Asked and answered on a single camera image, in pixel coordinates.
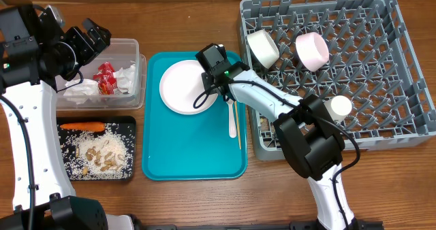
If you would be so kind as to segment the pink plate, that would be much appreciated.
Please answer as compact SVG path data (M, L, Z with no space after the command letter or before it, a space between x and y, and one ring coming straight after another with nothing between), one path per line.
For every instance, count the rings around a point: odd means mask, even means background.
M184 60L171 65L159 83L159 94L164 104L184 115L198 114L212 106L217 94L210 94L199 108L193 107L196 98L204 92L202 73L204 70L197 60Z

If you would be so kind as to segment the white tissue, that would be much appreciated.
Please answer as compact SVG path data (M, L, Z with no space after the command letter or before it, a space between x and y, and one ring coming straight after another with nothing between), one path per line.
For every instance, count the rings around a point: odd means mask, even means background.
M74 101L77 105L85 103L88 96L99 95L98 83L94 80L84 79L79 84L80 80L72 80L65 83L67 88L63 93L68 101Z

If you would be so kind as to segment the red snack wrapper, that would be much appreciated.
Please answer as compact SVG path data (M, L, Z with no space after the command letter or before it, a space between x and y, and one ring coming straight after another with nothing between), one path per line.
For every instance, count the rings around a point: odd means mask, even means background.
M98 72L93 75L93 80L97 82L100 95L113 95L117 89L113 66L110 62L105 62L97 70Z

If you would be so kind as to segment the white napkin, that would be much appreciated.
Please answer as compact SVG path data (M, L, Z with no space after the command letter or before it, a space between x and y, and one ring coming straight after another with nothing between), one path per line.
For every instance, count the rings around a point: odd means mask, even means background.
M132 64L127 69L120 68L118 71L113 73L113 76L116 79L117 88L122 93L132 93L135 71L136 65Z

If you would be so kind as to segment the white plastic fork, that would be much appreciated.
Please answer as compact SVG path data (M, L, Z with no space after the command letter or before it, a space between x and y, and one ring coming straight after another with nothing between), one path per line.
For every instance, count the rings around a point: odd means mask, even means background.
M237 136L236 133L236 123L234 117L234 101L228 98L226 100L228 105L228 121L229 121L229 136L231 138L235 138Z

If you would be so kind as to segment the cream bowl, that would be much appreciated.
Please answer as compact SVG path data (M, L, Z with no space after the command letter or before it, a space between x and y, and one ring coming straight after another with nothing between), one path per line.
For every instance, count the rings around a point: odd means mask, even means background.
M279 49L265 30L249 34L247 36L247 43L254 57L266 69L272 67L279 59Z

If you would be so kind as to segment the orange carrot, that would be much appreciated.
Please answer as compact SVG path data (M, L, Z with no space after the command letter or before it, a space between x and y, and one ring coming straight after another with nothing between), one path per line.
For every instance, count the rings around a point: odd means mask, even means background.
M66 130L90 132L102 132L105 130L105 124L103 122L73 122L62 124L60 127Z

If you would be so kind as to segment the bowl with food scraps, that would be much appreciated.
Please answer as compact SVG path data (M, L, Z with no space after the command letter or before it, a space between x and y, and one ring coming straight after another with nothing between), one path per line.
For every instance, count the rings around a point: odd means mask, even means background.
M328 46L320 34L310 32L299 35L295 44L300 62L309 71L317 71L329 61Z

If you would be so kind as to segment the white small cup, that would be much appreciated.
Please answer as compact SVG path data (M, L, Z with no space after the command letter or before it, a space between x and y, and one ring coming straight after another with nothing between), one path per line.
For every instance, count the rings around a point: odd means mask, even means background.
M352 111L351 100L343 95L325 101L324 105L335 122L342 122Z

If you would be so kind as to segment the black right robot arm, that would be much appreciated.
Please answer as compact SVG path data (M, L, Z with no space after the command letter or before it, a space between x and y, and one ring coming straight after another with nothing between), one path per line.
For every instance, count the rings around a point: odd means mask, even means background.
M311 187L320 229L358 229L350 210L341 173L342 151L350 135L333 120L317 95L305 98L280 91L259 77L248 65L231 63L224 46L210 44L196 54L203 68L204 91L193 107L201 107L211 93L244 103L273 123L285 160Z

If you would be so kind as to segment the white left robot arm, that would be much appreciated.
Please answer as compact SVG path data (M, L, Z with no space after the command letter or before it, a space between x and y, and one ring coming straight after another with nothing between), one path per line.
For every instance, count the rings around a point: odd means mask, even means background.
M1 106L14 159L14 212L2 229L140 229L131 214L107 214L77 197L57 133L57 77L72 80L110 45L90 19L63 30L57 9L34 4L1 10Z

